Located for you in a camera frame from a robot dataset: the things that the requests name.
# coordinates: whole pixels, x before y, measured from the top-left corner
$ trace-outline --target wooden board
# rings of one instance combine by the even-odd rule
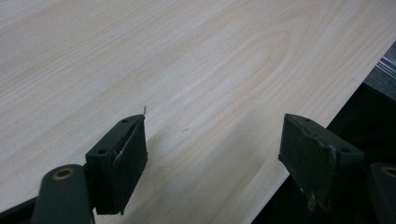
[[[249,223],[287,176],[283,115],[326,126],[394,24],[392,0],[2,1],[0,209],[146,107],[148,166],[97,223]]]

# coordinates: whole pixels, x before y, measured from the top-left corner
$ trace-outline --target wood grain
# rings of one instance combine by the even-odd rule
[[[284,113],[327,125],[396,39],[396,2],[0,2],[0,210],[146,113],[125,216],[249,223],[287,176]]]

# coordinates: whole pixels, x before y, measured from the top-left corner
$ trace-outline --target black plastic part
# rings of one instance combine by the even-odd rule
[[[47,223],[93,223],[82,166],[61,166],[43,177],[32,224]]]
[[[378,221],[396,223],[396,165],[373,163],[368,179],[368,192]]]
[[[0,223],[28,224],[30,223],[34,209],[35,198],[0,213]]]
[[[92,207],[98,215],[121,212],[148,160],[143,115],[119,121],[87,154]]]
[[[331,212],[358,176],[364,153],[311,119],[285,115],[279,159],[309,199]]]

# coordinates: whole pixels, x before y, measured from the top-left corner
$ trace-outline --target wooden surface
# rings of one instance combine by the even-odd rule
[[[0,209],[146,106],[148,166],[97,223],[249,223],[284,113],[326,126],[395,24],[392,0],[1,1]]]

